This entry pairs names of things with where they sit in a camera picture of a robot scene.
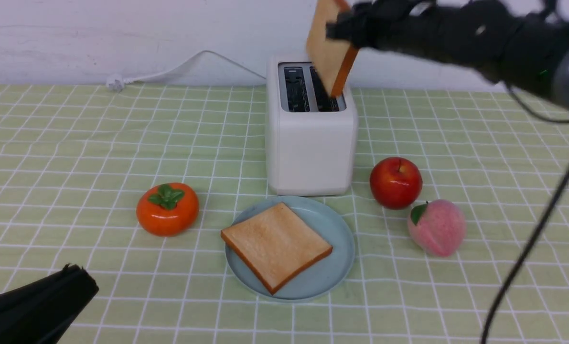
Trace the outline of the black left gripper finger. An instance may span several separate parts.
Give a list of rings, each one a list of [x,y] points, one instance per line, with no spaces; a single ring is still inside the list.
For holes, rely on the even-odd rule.
[[[99,287],[77,264],[0,294],[0,344],[56,344]]]

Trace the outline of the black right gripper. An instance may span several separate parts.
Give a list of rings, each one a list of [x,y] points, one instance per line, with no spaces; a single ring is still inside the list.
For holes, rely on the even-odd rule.
[[[402,53],[427,60],[453,60],[446,52],[448,26],[459,7],[435,0],[358,2],[326,24],[326,38],[355,48]]]

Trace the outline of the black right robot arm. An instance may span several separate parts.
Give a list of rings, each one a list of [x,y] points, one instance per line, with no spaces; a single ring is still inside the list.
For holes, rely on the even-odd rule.
[[[326,37],[471,68],[569,110],[569,21],[550,14],[516,16],[500,0],[376,0],[328,21]]]

